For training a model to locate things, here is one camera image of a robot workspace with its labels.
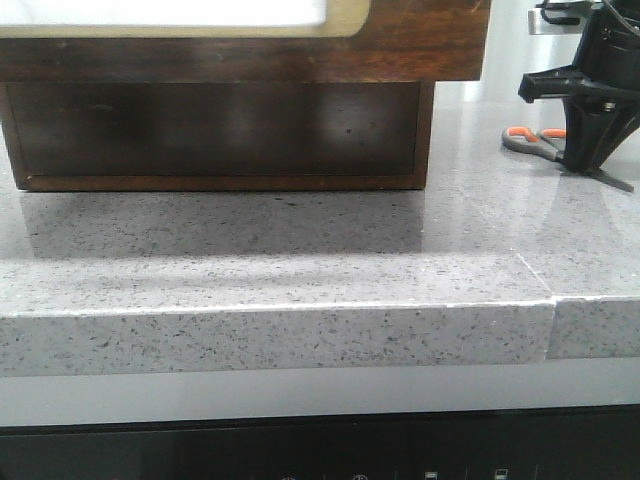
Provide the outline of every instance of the control panel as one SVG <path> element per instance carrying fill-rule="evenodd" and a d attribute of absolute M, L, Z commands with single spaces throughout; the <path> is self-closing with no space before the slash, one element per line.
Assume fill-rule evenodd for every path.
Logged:
<path fill-rule="evenodd" d="M 0 479 L 640 478 L 640 406 L 0 431 Z"/>

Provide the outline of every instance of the scissors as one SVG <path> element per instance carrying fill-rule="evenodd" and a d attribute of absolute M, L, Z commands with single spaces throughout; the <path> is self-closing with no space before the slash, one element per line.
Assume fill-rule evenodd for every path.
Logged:
<path fill-rule="evenodd" d="M 529 127 L 509 127 L 502 132 L 502 144 L 514 152 L 536 155 L 552 162 L 562 163 L 564 148 L 567 144 L 567 131 L 560 128 L 547 128 L 533 133 Z M 625 192 L 634 191 L 633 185 L 613 178 L 604 170 L 592 170 L 585 174 Z"/>

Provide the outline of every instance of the gray scissors handle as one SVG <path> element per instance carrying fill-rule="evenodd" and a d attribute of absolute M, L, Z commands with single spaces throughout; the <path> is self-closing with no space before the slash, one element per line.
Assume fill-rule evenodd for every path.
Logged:
<path fill-rule="evenodd" d="M 562 151 L 546 142 L 527 127 L 509 127 L 502 132 L 502 144 L 509 150 L 537 155 L 552 162 L 562 158 Z"/>

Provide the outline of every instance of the black device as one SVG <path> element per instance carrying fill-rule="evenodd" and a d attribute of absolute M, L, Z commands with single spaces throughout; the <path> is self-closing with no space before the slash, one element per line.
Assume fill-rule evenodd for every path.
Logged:
<path fill-rule="evenodd" d="M 3 480 L 631 480 L 638 406 L 0 429 Z"/>
<path fill-rule="evenodd" d="M 640 127 L 640 0 L 603 0 L 572 65 L 524 75 L 528 103 L 562 98 L 567 142 L 559 161 L 592 174 Z"/>

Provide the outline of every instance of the gray quartz countertop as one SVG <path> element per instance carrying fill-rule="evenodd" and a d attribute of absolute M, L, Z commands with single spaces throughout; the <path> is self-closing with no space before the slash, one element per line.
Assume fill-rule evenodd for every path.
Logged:
<path fill-rule="evenodd" d="M 515 95 L 577 43 L 500 22 L 529 6 L 439 85 L 424 192 L 35 194 L 3 150 L 0 376 L 640 356 L 640 193 L 500 146 L 564 122 Z M 605 164 L 636 188 L 638 135 Z"/>

